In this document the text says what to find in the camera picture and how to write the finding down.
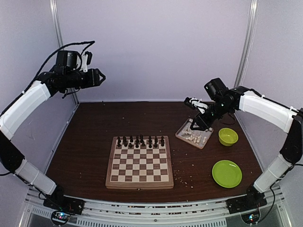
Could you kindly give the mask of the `metal tray with wood rim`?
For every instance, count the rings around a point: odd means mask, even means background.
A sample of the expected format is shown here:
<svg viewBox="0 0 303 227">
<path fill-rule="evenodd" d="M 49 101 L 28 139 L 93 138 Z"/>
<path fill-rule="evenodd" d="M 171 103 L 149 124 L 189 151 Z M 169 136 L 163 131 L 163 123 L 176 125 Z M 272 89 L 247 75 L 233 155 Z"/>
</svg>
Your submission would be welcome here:
<svg viewBox="0 0 303 227">
<path fill-rule="evenodd" d="M 203 149 L 213 133 L 213 128 L 205 131 L 191 130 L 193 120 L 188 118 L 175 133 L 176 138 L 196 147 Z"/>
</svg>

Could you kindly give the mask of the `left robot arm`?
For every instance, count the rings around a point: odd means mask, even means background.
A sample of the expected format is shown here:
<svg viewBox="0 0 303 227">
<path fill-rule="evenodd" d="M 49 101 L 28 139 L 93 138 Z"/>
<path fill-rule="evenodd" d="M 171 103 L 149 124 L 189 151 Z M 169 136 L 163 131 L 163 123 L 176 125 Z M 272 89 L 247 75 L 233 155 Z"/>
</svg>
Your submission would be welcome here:
<svg viewBox="0 0 303 227">
<path fill-rule="evenodd" d="M 66 74 L 44 72 L 0 115 L 0 162 L 10 173 L 49 197 L 50 203 L 58 210 L 68 206 L 68 199 L 63 196 L 62 187 L 27 161 L 11 140 L 31 113 L 56 93 L 63 93 L 69 88 L 97 87 L 105 79 L 105 75 L 99 69 L 75 70 Z"/>
</svg>

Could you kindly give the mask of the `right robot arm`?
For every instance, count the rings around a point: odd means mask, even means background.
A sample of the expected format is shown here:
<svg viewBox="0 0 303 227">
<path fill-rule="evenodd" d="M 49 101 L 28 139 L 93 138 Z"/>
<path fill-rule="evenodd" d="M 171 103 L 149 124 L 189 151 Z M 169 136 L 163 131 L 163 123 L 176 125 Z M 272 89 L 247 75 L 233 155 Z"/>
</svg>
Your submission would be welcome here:
<svg viewBox="0 0 303 227">
<path fill-rule="evenodd" d="M 264 198 L 264 192 L 302 158 L 303 111 L 268 99 L 252 88 L 238 86 L 229 89 L 220 78 L 212 79 L 204 88 L 213 100 L 212 104 L 190 97 L 184 101 L 185 105 L 199 111 L 190 126 L 192 130 L 205 131 L 225 114 L 243 111 L 272 123 L 287 134 L 277 158 L 247 189 L 247 195 L 243 197 L 243 205 L 252 209 Z"/>
</svg>

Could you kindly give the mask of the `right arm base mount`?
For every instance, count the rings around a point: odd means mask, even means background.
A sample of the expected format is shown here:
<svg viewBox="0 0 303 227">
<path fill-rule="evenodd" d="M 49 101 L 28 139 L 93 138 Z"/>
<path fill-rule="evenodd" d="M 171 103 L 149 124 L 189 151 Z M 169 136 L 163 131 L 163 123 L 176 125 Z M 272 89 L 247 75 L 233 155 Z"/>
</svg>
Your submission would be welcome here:
<svg viewBox="0 0 303 227">
<path fill-rule="evenodd" d="M 257 209 L 259 206 L 267 205 L 265 198 L 254 199 L 248 195 L 226 200 L 226 205 L 230 214 Z"/>
</svg>

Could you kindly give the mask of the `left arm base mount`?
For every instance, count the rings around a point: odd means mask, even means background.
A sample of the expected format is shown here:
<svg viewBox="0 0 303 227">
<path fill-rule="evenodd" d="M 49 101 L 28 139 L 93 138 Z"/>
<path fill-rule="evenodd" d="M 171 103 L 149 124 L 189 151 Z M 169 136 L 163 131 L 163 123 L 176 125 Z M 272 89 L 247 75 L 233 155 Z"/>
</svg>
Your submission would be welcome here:
<svg viewBox="0 0 303 227">
<path fill-rule="evenodd" d="M 47 196 L 43 205 L 54 210 L 64 211 L 73 215 L 81 215 L 85 201 L 67 196 Z"/>
</svg>

